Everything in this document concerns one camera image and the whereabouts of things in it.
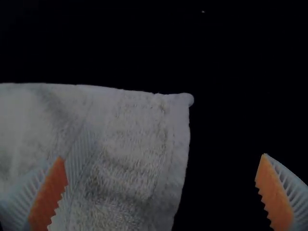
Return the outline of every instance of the dark background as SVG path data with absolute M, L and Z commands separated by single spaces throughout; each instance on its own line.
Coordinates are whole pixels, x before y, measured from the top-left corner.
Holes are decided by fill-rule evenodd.
M 174 231 L 271 230 L 254 183 L 262 153 L 308 183 L 305 9 L 1 4 L 0 82 L 194 96 Z

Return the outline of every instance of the white fabric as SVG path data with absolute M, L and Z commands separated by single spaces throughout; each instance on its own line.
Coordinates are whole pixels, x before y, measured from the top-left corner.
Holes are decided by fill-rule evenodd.
M 0 84 L 0 193 L 60 155 L 77 173 L 49 230 L 171 230 L 192 104 L 187 93 Z M 67 163 L 77 155 L 82 164 Z

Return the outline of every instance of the white towel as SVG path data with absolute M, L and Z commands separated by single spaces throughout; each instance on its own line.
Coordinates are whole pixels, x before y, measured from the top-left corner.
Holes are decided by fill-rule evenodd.
M 187 93 L 0 84 L 0 193 L 60 155 L 69 190 L 49 230 L 171 230 L 192 104 Z

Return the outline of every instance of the orange pad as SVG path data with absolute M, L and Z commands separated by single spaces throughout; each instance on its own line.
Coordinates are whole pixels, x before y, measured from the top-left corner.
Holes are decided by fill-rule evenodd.
M 61 194 L 68 185 L 64 160 L 58 157 L 50 168 L 31 208 L 28 222 L 32 231 L 47 231 L 51 218 L 55 215 Z
M 275 231 L 288 231 L 294 218 L 293 209 L 278 174 L 265 155 L 261 157 L 255 182 L 265 204 L 264 210 L 269 213 L 270 226 Z

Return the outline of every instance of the towel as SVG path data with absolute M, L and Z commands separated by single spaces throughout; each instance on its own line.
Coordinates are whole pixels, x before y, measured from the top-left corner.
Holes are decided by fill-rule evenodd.
M 192 104 L 187 93 L 0 84 L 0 194 L 60 156 L 69 186 L 49 230 L 171 230 Z

